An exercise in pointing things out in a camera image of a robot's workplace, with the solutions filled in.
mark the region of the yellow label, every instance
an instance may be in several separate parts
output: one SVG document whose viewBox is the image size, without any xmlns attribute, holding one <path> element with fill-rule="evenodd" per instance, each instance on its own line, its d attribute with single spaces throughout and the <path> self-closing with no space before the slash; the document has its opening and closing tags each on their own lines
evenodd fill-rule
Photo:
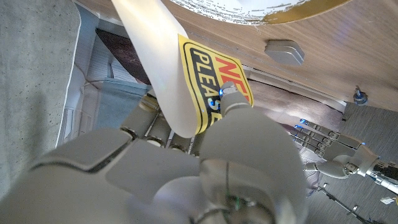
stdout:
<svg viewBox="0 0 398 224">
<path fill-rule="evenodd" d="M 221 119 L 220 87 L 233 82 L 253 106 L 253 94 L 239 59 L 178 35 L 185 81 L 197 112 L 196 133 Z"/>
</svg>

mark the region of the metal rod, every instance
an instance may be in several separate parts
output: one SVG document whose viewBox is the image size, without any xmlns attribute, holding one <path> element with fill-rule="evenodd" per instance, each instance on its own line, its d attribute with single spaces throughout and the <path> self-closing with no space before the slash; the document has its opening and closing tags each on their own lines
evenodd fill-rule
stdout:
<svg viewBox="0 0 398 224">
<path fill-rule="evenodd" d="M 326 196 L 329 197 L 330 200 L 336 202 L 338 205 L 343 207 L 345 210 L 347 210 L 347 212 L 349 212 L 349 214 L 353 214 L 362 223 L 365 223 L 365 224 L 370 224 L 371 223 L 371 222 L 367 221 L 366 219 L 362 218 L 361 216 L 359 216 L 357 213 L 355 213 L 354 210 L 348 208 L 345 204 L 340 202 L 335 196 L 333 196 L 329 192 L 327 192 L 323 187 L 318 187 L 317 191 L 324 193 Z"/>
</svg>

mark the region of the gold rim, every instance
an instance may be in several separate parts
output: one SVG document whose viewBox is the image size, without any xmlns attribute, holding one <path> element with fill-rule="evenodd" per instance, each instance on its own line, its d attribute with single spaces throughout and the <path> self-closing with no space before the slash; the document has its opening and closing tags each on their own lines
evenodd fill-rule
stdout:
<svg viewBox="0 0 398 224">
<path fill-rule="evenodd" d="M 311 0 L 303 4 L 292 6 L 287 11 L 279 11 L 266 15 L 262 19 L 262 22 L 265 24 L 293 22 L 316 16 L 317 14 L 329 11 L 330 9 L 340 6 L 348 1 L 350 0 Z"/>
</svg>

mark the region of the robotic hand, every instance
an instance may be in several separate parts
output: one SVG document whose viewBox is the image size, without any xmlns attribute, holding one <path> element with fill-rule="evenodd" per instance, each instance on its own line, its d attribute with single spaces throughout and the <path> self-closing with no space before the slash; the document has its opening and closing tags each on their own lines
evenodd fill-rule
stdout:
<svg viewBox="0 0 398 224">
<path fill-rule="evenodd" d="M 301 119 L 300 123 L 310 129 L 296 125 L 291 132 L 293 140 L 326 160 L 324 163 L 309 163 L 304 170 L 315 171 L 339 179 L 351 174 L 369 175 L 375 182 L 398 194 L 398 166 L 379 160 L 365 143 L 353 137 L 337 133 L 328 128 Z"/>
<path fill-rule="evenodd" d="M 289 136 L 233 83 L 220 93 L 223 119 L 195 137 L 200 158 L 183 153 L 190 139 L 175 135 L 166 148 L 170 126 L 150 91 L 120 129 L 35 161 L 0 202 L 0 223 L 304 223 Z"/>
</svg>

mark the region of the gray carpet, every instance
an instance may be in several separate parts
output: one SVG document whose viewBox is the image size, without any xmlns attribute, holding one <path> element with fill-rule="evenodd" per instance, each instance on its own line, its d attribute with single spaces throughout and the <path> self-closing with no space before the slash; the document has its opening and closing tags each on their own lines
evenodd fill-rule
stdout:
<svg viewBox="0 0 398 224">
<path fill-rule="evenodd" d="M 79 25 L 71 1 L 0 3 L 0 197 L 55 147 Z"/>
<path fill-rule="evenodd" d="M 398 162 L 398 113 L 373 107 L 347 105 L 341 133 L 362 139 L 366 145 L 381 159 Z M 333 179 L 323 176 L 321 183 L 328 182 L 326 190 L 344 204 L 353 208 L 359 205 L 357 213 L 363 218 L 376 220 L 385 224 L 398 223 L 398 206 L 394 203 L 384 205 L 382 197 L 393 197 L 394 194 L 377 185 L 369 177 L 352 175 L 348 179 Z M 310 213 L 307 223 L 360 223 L 326 195 L 315 192 L 308 198 Z"/>
</svg>

